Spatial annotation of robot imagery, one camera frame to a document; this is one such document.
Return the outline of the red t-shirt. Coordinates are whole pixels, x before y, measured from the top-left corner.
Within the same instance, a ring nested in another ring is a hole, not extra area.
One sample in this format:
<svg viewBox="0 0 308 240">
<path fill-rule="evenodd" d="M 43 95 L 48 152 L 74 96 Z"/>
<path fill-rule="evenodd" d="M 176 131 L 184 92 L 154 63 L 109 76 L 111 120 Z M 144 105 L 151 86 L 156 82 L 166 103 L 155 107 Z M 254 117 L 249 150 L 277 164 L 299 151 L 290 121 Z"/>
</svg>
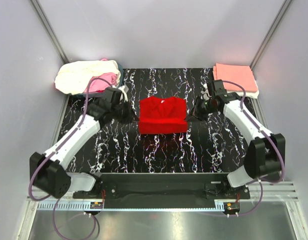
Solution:
<svg viewBox="0 0 308 240">
<path fill-rule="evenodd" d="M 139 132 L 142 135 L 177 134 L 188 130 L 186 100 L 151 96 L 140 100 Z"/>
</svg>

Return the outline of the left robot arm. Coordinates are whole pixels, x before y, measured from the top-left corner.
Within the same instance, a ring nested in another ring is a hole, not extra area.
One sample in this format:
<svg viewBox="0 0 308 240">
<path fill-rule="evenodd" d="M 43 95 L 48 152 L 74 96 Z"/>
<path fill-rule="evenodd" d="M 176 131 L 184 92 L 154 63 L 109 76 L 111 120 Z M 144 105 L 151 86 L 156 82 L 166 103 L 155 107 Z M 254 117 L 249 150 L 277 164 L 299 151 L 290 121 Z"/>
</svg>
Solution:
<svg viewBox="0 0 308 240">
<path fill-rule="evenodd" d="M 72 128 L 43 154 L 30 157 L 29 195 L 37 187 L 60 199 L 67 192 L 85 192 L 96 198 L 101 194 L 98 178 L 90 173 L 67 172 L 66 169 L 85 143 L 112 120 L 122 124 L 136 122 L 138 117 L 127 97 L 128 87 L 107 87 L 93 103 L 85 103 L 83 114 Z"/>
</svg>

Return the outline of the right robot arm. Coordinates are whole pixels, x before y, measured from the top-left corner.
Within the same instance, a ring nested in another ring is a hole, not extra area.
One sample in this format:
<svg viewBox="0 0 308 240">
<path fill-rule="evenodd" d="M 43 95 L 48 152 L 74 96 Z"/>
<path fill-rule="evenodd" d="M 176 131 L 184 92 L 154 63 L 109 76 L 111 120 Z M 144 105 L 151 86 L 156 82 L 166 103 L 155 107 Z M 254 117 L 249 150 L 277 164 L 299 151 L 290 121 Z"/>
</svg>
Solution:
<svg viewBox="0 0 308 240">
<path fill-rule="evenodd" d="M 264 127 L 244 104 L 245 96 L 228 92 L 224 81 L 214 80 L 204 85 L 204 90 L 196 98 L 194 106 L 185 118 L 187 122 L 205 121 L 211 113 L 222 113 L 240 131 L 248 143 L 243 165 L 227 174 L 215 196 L 222 194 L 232 198 L 246 185 L 262 181 L 266 176 L 279 174 L 277 182 L 285 175 L 285 138 L 273 134 Z"/>
</svg>

